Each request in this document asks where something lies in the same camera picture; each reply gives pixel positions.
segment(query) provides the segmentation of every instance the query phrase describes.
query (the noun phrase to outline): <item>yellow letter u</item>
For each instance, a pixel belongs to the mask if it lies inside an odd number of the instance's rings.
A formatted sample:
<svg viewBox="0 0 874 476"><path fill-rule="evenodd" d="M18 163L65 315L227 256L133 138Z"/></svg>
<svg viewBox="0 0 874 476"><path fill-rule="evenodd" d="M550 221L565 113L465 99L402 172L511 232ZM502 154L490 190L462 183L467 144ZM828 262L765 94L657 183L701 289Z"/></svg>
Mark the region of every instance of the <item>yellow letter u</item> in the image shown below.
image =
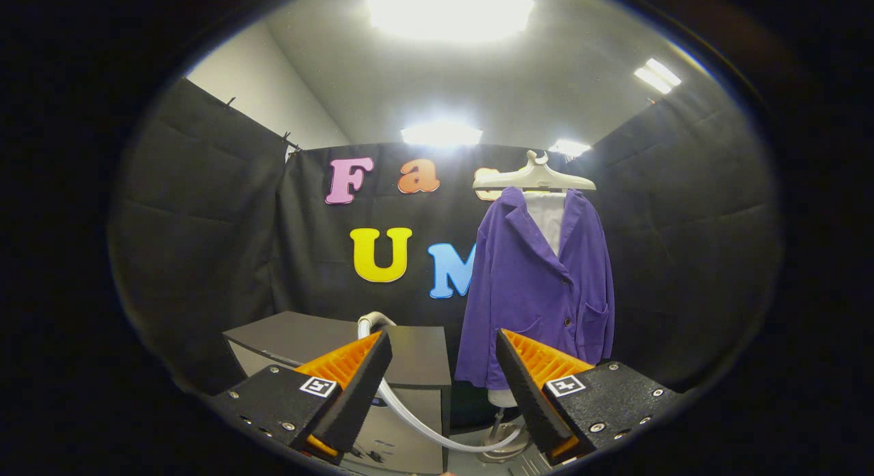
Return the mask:
<svg viewBox="0 0 874 476"><path fill-rule="evenodd" d="M388 268L378 267L373 260L380 231L375 228L356 228L349 233L352 242L355 242L355 272L369 282L393 282L406 273L406 240L412 236L412 230L405 227L389 228L385 234L391 239L391 266Z"/></svg>

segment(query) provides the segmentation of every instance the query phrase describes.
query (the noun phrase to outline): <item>flexible tube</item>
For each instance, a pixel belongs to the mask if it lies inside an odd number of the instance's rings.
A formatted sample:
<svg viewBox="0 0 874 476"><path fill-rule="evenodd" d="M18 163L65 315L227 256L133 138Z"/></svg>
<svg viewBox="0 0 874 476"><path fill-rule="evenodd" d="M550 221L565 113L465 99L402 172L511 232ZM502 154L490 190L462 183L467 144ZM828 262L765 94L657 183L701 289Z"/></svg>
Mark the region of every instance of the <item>flexible tube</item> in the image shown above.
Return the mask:
<svg viewBox="0 0 874 476"><path fill-rule="evenodd" d="M371 328L377 326L377 324L390 324L391 326L396 326L390 318L381 314L381 312L371 312L367 315L363 315L358 319L358 338L365 338L371 334ZM397 396L394 394L394 391L391 390L390 386L385 379L383 378L380 381L380 389L378 389L380 393L380 397L383 398L385 404L388 404L392 411L394 411L400 419L404 420L409 426L412 426L416 430L416 432L421 433L422 435L430 438L437 444L440 444L447 449L452 449L454 451L461 452L489 452L496 451L498 449L502 449L507 445L511 444L513 440L519 436L519 433L522 431L521 428L516 428L515 432L511 433L505 440L502 440L498 444L494 445L463 445L445 438L445 436L440 435L439 433L431 430L427 424L419 421L419 418L415 417L409 410L407 410L406 406L397 399Z"/></svg>

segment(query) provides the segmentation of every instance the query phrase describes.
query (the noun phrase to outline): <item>purple jacket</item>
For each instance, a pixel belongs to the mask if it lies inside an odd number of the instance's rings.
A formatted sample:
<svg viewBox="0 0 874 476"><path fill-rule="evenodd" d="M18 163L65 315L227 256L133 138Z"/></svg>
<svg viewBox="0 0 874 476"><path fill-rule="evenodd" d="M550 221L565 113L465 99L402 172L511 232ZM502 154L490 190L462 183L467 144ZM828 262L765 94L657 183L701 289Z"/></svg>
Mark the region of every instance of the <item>purple jacket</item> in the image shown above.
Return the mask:
<svg viewBox="0 0 874 476"><path fill-rule="evenodd" d="M522 191L508 187L477 231L456 380L508 389L494 356L500 328L596 364L612 349L614 299L600 218L568 190L559 257L531 220Z"/></svg>

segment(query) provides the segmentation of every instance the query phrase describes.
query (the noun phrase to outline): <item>mannequin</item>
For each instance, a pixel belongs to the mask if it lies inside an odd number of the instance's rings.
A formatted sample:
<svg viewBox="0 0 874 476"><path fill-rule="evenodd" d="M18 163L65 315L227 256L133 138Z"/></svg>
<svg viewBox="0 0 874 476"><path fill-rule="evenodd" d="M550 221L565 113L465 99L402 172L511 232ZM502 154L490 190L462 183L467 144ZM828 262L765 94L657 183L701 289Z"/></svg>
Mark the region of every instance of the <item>mannequin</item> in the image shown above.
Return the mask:
<svg viewBox="0 0 874 476"><path fill-rule="evenodd" d="M528 210L528 215L534 224L540 229L544 239L549 244L552 252L559 255L559 243L561 236L561 221L565 214L565 193L549 193L542 191L522 192L525 198L525 206ZM489 435L486 436L484 444L493 444L498 439L498 430L502 428L501 420L503 419L503 411L506 408L515 408L516 399L513 397L511 389L489 389L489 402L500 410L494 415L494 425ZM506 425L505 429L514 427L514 425ZM502 462L507 458L515 457L524 450L527 444L528 437L519 436L519 443L508 445L505 449L493 452L484 452L478 457L483 462Z"/></svg>

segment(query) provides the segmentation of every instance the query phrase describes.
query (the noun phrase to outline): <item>blue letter m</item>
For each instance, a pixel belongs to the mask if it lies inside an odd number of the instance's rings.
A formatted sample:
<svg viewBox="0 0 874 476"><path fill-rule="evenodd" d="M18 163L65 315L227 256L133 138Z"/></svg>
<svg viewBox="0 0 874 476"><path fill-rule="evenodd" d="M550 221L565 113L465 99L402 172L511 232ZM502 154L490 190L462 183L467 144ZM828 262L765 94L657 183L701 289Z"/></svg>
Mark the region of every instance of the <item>blue letter m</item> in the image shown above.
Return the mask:
<svg viewBox="0 0 874 476"><path fill-rule="evenodd" d="M459 295L465 295L470 286L470 278L474 273L474 254L477 245L470 250L468 261L463 262L452 244L440 243L430 246L428 254L434 256L434 289L429 295L432 298L450 298L453 292L449 288L449 280L458 290Z"/></svg>

